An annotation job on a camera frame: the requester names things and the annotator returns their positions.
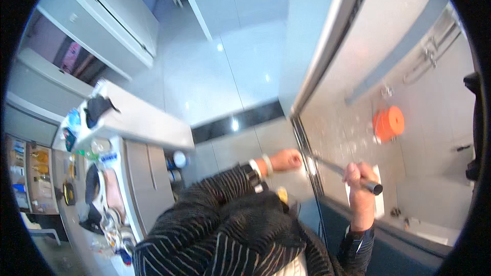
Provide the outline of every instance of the yellow bottle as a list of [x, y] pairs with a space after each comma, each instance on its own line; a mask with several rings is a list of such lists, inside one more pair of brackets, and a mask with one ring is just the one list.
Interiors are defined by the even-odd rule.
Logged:
[[36, 170], [36, 171], [38, 171], [41, 174], [48, 174], [49, 171], [50, 171], [50, 169], [48, 168], [48, 166], [47, 165], [43, 165], [43, 164], [34, 165], [32, 168], [33, 168], [33, 170]]
[[36, 159], [38, 162], [41, 163], [48, 163], [49, 162], [49, 155], [46, 151], [44, 150], [39, 150], [35, 151], [31, 154], [31, 157]]

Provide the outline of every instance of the bracelet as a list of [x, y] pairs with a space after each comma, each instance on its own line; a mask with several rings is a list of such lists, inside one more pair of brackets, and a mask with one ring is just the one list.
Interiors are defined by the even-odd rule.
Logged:
[[271, 163], [271, 160], [270, 160], [270, 158], [267, 156], [267, 154], [263, 154], [263, 160], [264, 160], [264, 163], [266, 163], [266, 167], [267, 167], [267, 175], [268, 175], [268, 176], [273, 175], [273, 164]]

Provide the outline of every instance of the striped cardigan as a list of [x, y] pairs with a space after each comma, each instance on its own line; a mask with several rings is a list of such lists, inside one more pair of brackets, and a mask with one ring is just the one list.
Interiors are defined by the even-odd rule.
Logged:
[[258, 183], [237, 165], [184, 190], [136, 246], [135, 274], [272, 275], [302, 252], [309, 275], [365, 273], [373, 235], [348, 233], [336, 258], [276, 194], [255, 193]]

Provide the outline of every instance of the tiled floor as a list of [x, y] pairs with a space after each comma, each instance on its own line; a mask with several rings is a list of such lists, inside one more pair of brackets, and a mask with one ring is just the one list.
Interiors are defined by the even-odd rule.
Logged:
[[[196, 145], [196, 150], [190, 155], [190, 165], [183, 170], [183, 180], [189, 186], [236, 163], [245, 163], [260, 158], [263, 153], [271, 155], [285, 148], [298, 148], [298, 145], [290, 121], [283, 117], [236, 135]], [[317, 231], [319, 213], [304, 168], [274, 174], [266, 178], [266, 182], [272, 190], [285, 187], [290, 198], [297, 199], [302, 205], [300, 220]]]
[[154, 67], [131, 82], [104, 76], [191, 126], [278, 96], [285, 20], [243, 27], [207, 41], [188, 3], [158, 0]]

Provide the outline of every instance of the wrist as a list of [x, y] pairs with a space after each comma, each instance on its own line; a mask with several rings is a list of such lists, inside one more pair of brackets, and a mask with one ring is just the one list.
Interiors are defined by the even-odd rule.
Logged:
[[374, 222], [374, 213], [370, 212], [355, 212], [350, 223], [351, 231], [369, 230]]
[[259, 158], [259, 159], [255, 159], [254, 161], [256, 162], [259, 171], [261, 172], [260, 173], [261, 176], [262, 177], [266, 177], [267, 176], [267, 164], [264, 161], [264, 159], [263, 158]]

